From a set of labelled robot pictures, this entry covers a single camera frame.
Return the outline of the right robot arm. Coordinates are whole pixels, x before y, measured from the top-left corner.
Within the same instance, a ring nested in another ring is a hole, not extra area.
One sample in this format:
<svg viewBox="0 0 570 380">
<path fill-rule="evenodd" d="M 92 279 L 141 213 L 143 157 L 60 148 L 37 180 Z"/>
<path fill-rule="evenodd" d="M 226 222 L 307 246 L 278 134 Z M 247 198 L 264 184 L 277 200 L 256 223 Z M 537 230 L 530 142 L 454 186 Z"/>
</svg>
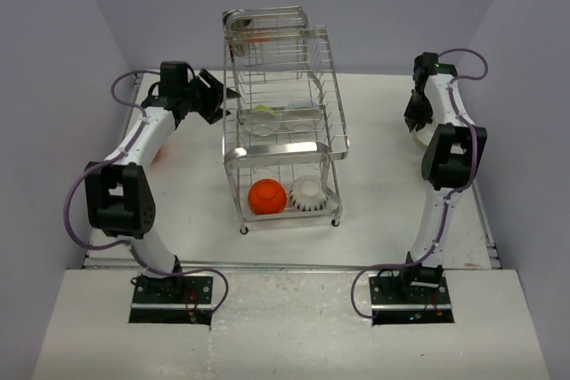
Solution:
<svg viewBox="0 0 570 380">
<path fill-rule="evenodd" d="M 476 178 L 487 131 L 469 116 L 459 94 L 460 75 L 438 53 L 414 59 L 411 98 L 403 113 L 411 135 L 426 145 L 421 178 L 427 185 L 418 236 L 397 280 L 402 299 L 416 303 L 442 286 L 444 247 L 453 212 Z"/>
</svg>

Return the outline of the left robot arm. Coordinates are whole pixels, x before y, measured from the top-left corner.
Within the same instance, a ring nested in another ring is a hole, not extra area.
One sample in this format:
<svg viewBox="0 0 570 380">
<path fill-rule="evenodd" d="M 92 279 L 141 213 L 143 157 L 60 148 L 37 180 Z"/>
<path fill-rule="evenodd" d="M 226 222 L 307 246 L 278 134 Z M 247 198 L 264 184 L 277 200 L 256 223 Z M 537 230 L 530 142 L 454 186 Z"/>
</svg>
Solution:
<svg viewBox="0 0 570 380">
<path fill-rule="evenodd" d="M 157 208 L 147 169 L 179 125 L 191 113 L 207 123 L 222 119 L 224 86 L 206 69 L 194 71 L 185 61 L 164 61 L 158 81 L 141 103 L 134 127 L 102 162 L 85 168 L 85 197 L 91 226 L 125 247 L 163 301 L 179 300 L 185 281 L 178 257 L 155 229 Z"/>
</svg>

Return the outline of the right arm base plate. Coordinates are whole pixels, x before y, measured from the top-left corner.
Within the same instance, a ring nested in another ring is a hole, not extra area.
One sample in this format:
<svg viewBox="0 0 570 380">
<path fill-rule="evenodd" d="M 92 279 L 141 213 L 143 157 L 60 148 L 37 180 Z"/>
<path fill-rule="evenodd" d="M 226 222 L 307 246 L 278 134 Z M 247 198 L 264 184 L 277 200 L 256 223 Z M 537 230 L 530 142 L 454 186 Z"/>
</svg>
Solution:
<svg viewBox="0 0 570 380">
<path fill-rule="evenodd" d="M 408 285 L 397 272 L 369 276 L 371 324 L 421 325 L 455 322 L 446 277 L 437 285 Z"/>
</svg>

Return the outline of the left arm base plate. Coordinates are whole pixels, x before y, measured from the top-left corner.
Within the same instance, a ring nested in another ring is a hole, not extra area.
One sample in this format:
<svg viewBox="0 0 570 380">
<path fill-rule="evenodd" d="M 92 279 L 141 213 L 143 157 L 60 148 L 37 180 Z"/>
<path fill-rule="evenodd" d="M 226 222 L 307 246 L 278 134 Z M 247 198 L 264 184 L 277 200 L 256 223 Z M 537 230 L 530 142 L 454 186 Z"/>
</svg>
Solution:
<svg viewBox="0 0 570 380">
<path fill-rule="evenodd" d="M 214 278 L 189 275 L 179 278 L 131 279 L 134 286 L 128 322 L 210 326 Z"/>
</svg>

